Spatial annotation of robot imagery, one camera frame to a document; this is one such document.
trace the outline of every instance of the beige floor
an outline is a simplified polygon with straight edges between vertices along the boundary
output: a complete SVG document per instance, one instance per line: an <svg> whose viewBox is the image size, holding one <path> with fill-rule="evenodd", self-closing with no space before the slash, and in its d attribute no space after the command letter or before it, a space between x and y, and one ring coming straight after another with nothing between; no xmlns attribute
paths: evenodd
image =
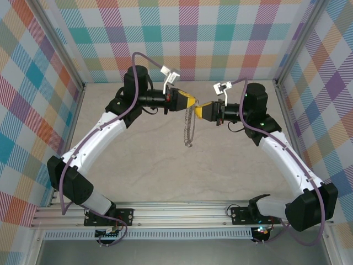
<svg viewBox="0 0 353 265"><path fill-rule="evenodd" d="M260 83L269 94L268 113L285 128L272 82ZM176 87L204 103L217 100L213 84L178 82ZM73 145L97 122L120 87L119 83L87 86ZM241 84L233 87L229 101L239 102L241 90ZM226 124L197 120L193 147L185 147L184 116L185 111L143 113L101 154L86 177L116 202L250 199L263 193L291 196L271 159L244 132L235 134Z"/></svg>

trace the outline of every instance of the plaid wall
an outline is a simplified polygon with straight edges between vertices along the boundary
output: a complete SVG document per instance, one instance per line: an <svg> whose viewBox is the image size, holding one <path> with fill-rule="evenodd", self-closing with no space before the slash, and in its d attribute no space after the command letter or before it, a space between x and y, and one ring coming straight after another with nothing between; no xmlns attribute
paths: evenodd
<svg viewBox="0 0 353 265"><path fill-rule="evenodd" d="M295 44L297 43L298 37L299 37L300 33L302 32L305 23L307 22L308 18L311 15L311 12L312 12L316 2L317 2L317 0L311 0L310 1L310 4L308 5L307 10L305 11L305 14L302 17L297 30L294 33L289 46L287 47L286 53L284 54L284 56L282 58L282 61L281 61L280 65L279 65L279 67L278 67L278 69L276 71L276 75L275 75L274 79L278 79L278 77L279 77L284 65L287 62L287 59L288 59L289 55L291 54L293 48L295 47Z"/></svg>
<svg viewBox="0 0 353 265"><path fill-rule="evenodd" d="M353 250L353 0L331 0L284 82L306 163L339 190L335 221Z"/></svg>
<svg viewBox="0 0 353 265"><path fill-rule="evenodd" d="M273 79L315 0L40 2L82 78L120 82L134 51L180 69L185 81ZM153 65L137 63L163 80Z"/></svg>
<svg viewBox="0 0 353 265"><path fill-rule="evenodd" d="M46 161L61 153L79 95L25 0L0 0L0 264L50 195Z"/></svg>

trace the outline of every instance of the purple cable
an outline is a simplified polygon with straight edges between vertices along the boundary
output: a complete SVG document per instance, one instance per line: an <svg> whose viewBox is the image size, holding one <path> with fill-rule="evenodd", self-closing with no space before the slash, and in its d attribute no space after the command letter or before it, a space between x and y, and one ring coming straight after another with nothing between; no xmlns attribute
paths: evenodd
<svg viewBox="0 0 353 265"><path fill-rule="evenodd" d="M100 242L100 239L101 239L101 236L100 236L100 237L98 238L98 242L100 243L101 246L111 247L111 246L113 246L113 245L118 244L118 243L126 236L126 234L127 234L127 224L126 224L124 221L122 221L122 220L120 220L120 219L118 219L118 218L114 218L114 217L110 217L110 216L105 216L105 215L103 215L103 214L99 214L99 213L97 213L97 212L95 212L95 211L93 211L93 210L88 209L87 207L85 207L85 206L83 206L83 205L80 205L80 206L81 206L82 208L85 208L86 210L90 211L91 213L93 213L93 214L99 216L99 217L106 218L106 219L113 220L113 221L117 221L117 222L120 222L120 223L122 223L122 224L124 225L125 231L124 231L124 234L122 235L122 237L119 238L119 239L114 240L114 241L113 241L112 243L110 243L110 244L103 244L102 242Z"/></svg>
<svg viewBox="0 0 353 265"><path fill-rule="evenodd" d="M148 61L150 61L151 63L153 63L154 65L156 65L157 67L159 68L162 68L162 65L160 65L159 63L153 61L152 59L150 59L149 57L147 57L146 55L140 53L140 52L134 52L132 54L132 71L133 71L133 77L135 79L135 97L133 98L133 102L131 103L131 106L126 110L124 111L122 114L120 114L118 117L115 117L114 119L110 120L109 122L103 124L100 128L103 129L107 126L109 126L110 124L112 124L113 122L117 121L117 120L120 120L122 117L124 117L127 113L129 113L133 108L134 106L136 105L136 102L137 102L137 98L138 98L138 79L137 79L137 71L136 71L136 65L135 65L135 56L136 55L140 55L142 57L144 57L145 59L147 59ZM82 140L82 142L77 146L76 150L73 152L72 156L75 156L79 153L80 149L82 148L82 146L96 133L98 132L99 129L94 129L86 138L84 138ZM69 160L67 161L66 165L64 166L64 169L63 171L61 172L61 175L60 175L60 182L59 182L59 197L60 197L60 204L61 204L61 213L62 215L65 215L68 208L70 207L70 205L72 204L72 202L68 203L66 206L64 204L64 196L63 196L63 183L64 183L64 178L65 178L65 174L66 174L66 171L68 169L68 167L70 166L71 162L72 162L73 158L70 157ZM100 217L103 217L103 218L107 218L107 219L110 219L110 220L116 220L122 224L125 225L126 229L125 229L125 233L124 235L119 239L119 240L116 240L114 241L112 244L110 244L109 246L112 246L112 245L115 245L117 243L119 243L123 238L124 236L126 235L127 233L127 225L126 223L124 223L122 220L119 220L119 219L116 219L116 218L112 218L112 217L109 217L109 216L105 216L105 215L101 215L101 214L98 214L96 213L95 211L92 211L90 210L91 212L93 212L93 214L95 215L98 215Z"/></svg>
<svg viewBox="0 0 353 265"><path fill-rule="evenodd" d="M324 202L322 200L322 196L320 194L320 191L318 189L318 187L316 186L315 182L311 179L310 177L310 174L309 172L305 169L304 165L299 161L299 159L297 158L297 156L291 151L289 150L288 148L286 148L286 145L281 141L279 140L277 137L269 134L268 132L264 131L264 130L260 130L258 128L255 128L255 127L252 127L250 126L249 124L246 123L246 121L244 120L244 116L243 116L243 104L244 104L244 99L245 99L245 94L247 93L247 87L248 87L248 79L247 78L243 78L243 79L240 79L240 80L237 80L237 81L234 81L232 82L232 84L236 84L236 83L239 83L240 81L245 81L245 84L244 84L244 89L243 89L243 93L242 93L242 96L240 98L240 106L239 106L239 116L240 116L240 120L242 121L243 125L247 128L249 128L250 130L253 130L253 131L257 131L261 134L264 134L272 139L274 139L278 144L280 144L283 148L286 149L286 151L291 155L291 157L296 161L296 163L299 165L300 169L304 172L304 175L310 180L310 183L311 185L314 187L314 190L318 196L318 199L319 199L319 203L320 203L320 210L321 210L321 222L320 222L320 229L319 229L319 232L318 232L318 235L316 237L316 239L310 243L306 243L304 241L301 241L300 239L298 239L295 234L290 230L288 229L288 226L285 226L285 224L283 222L282 225L285 227L286 230L289 231L289 233L291 234L291 236L300 244L304 245L304 246L314 246L315 244L317 244L320 240L321 240L321 237L322 237L322 234L324 232L324 227L325 227L325 207L324 207Z"/></svg>

